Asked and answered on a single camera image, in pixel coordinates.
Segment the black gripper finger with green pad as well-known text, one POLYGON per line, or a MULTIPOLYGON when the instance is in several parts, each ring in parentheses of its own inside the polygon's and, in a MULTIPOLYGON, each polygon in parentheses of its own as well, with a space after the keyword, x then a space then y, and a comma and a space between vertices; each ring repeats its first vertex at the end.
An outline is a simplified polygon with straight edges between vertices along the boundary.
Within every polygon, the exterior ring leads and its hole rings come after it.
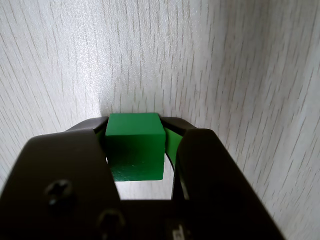
POLYGON ((175 172, 193 203, 195 239, 282 240, 284 237, 216 133, 178 117, 161 117, 181 140, 175 172))

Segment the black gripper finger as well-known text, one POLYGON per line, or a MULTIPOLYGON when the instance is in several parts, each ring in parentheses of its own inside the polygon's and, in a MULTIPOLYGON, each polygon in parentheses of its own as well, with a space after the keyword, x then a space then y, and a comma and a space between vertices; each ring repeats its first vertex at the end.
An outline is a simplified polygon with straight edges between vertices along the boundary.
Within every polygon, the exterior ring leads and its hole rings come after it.
POLYGON ((107 117, 31 138, 0 196, 3 240, 121 240, 125 218, 102 147, 107 117))

